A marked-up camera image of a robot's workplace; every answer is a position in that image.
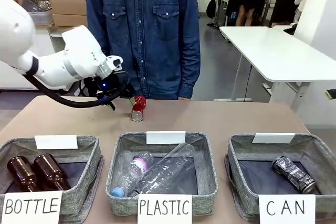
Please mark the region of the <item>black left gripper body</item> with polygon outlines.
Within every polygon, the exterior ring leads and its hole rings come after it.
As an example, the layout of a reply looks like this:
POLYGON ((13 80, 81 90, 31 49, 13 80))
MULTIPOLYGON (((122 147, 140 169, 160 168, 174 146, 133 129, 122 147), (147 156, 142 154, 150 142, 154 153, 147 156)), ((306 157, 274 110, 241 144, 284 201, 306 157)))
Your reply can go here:
POLYGON ((134 97, 134 87, 130 83, 130 77, 127 72, 115 72, 113 74, 118 81, 119 97, 130 99, 134 97))

